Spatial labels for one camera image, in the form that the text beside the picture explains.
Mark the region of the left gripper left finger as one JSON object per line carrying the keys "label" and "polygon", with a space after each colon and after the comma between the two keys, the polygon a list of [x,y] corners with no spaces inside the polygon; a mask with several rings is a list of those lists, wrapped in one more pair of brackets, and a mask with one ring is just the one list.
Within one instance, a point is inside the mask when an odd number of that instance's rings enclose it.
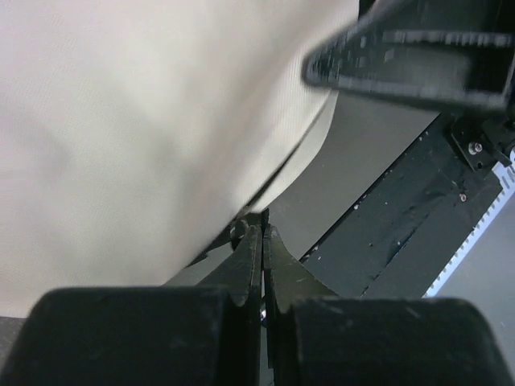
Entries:
{"label": "left gripper left finger", "polygon": [[256,290],[261,295],[262,230],[251,226],[235,251],[229,245],[215,248],[207,257],[188,266],[164,286],[220,286],[231,295],[237,306],[243,306]]}

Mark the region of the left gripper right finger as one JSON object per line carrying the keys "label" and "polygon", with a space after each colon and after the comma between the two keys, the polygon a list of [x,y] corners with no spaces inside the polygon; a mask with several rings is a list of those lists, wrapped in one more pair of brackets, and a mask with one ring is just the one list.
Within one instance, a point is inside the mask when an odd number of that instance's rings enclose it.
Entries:
{"label": "left gripper right finger", "polygon": [[304,298],[336,296],[289,253],[275,226],[265,230],[262,258],[267,314],[285,314]]}

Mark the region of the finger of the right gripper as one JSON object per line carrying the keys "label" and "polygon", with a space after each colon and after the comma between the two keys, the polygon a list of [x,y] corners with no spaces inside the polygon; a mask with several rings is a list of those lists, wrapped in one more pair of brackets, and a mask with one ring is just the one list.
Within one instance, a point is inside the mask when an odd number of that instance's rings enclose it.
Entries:
{"label": "finger of the right gripper", "polygon": [[311,51],[310,86],[429,110],[514,105],[512,1],[380,1]]}

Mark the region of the cream canvas backpack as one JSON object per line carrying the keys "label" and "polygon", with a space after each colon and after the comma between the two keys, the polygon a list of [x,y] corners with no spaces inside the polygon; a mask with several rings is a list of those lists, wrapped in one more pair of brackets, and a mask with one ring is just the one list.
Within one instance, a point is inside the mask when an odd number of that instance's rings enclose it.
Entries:
{"label": "cream canvas backpack", "polygon": [[303,60],[356,1],[4,1],[1,313],[162,285],[328,134]]}

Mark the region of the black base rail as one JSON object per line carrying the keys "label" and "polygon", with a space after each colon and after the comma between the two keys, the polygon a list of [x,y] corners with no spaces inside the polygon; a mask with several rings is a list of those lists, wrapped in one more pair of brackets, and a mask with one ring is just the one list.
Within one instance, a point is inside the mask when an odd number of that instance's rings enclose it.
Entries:
{"label": "black base rail", "polygon": [[420,298],[501,192],[482,122],[437,117],[303,257],[346,298]]}

